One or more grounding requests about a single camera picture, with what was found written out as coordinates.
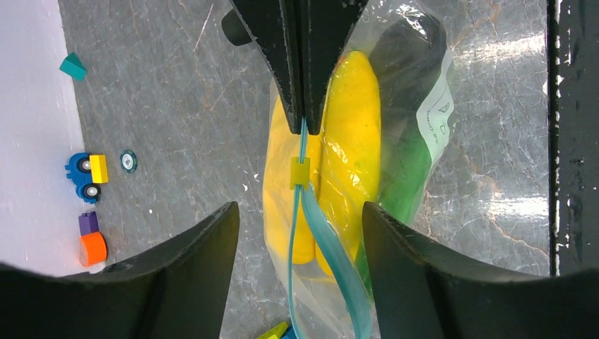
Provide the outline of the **clear zip top bag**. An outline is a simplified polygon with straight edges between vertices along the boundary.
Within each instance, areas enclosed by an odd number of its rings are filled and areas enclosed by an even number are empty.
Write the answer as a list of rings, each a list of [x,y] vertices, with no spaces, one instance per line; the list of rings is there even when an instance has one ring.
[[[454,130],[442,21],[421,1],[371,1],[328,84],[315,136],[273,94],[263,228],[298,338],[369,338],[362,207],[411,223]]]

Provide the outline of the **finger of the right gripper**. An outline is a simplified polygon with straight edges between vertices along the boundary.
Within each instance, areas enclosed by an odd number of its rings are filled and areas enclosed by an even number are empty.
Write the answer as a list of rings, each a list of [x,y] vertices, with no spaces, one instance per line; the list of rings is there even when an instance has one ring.
[[[302,2],[302,100],[311,135],[320,133],[328,83],[367,1]]]
[[[297,2],[239,0],[232,5],[271,70],[290,132],[299,134],[304,105]]]

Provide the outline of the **green cucumber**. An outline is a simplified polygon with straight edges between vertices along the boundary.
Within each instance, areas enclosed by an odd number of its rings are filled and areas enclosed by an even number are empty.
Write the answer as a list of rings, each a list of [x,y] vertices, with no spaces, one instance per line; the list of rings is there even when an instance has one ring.
[[[362,206],[379,204],[399,221],[409,225],[415,219],[424,188],[434,164],[417,122],[407,125],[398,138],[382,136],[381,125],[358,130],[357,149],[352,151],[351,167],[357,186],[351,198],[353,209],[348,226],[350,253],[361,282],[369,295],[372,282],[362,238]]]

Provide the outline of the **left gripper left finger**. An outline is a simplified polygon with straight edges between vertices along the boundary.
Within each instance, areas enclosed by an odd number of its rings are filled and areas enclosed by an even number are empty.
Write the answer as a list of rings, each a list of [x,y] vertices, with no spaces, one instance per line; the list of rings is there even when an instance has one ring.
[[[185,232],[97,274],[1,266],[2,338],[217,338],[239,235],[226,203]]]

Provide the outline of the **yellow banana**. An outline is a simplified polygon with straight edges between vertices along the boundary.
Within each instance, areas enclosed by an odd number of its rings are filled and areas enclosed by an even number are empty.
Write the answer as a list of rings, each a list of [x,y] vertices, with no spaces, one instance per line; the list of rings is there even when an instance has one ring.
[[[357,186],[352,173],[352,151],[357,149],[358,130],[381,125],[379,84],[367,55],[348,52],[338,64],[328,87],[320,133],[307,138],[309,178],[317,203],[349,252],[352,192]],[[291,160],[298,155],[300,137],[290,132],[276,89],[271,91],[271,122],[263,178],[264,233],[272,262],[279,276],[287,265],[316,263],[319,272],[331,269],[317,246],[306,219],[292,221],[294,204],[290,185]]]

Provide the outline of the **dark purple eggplant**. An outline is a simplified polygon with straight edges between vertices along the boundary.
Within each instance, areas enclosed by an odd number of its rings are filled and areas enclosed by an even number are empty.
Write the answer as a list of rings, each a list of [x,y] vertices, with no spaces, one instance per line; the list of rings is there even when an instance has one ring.
[[[430,14],[408,14],[383,32],[369,55],[379,83],[382,136],[398,138],[415,122],[445,53],[445,29]]]

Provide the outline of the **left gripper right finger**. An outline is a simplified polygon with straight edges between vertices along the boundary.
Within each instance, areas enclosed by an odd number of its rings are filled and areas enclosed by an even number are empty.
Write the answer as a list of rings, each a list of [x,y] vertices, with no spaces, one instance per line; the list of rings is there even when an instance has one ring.
[[[597,338],[598,270],[540,277],[475,260],[372,202],[362,224],[382,338]]]

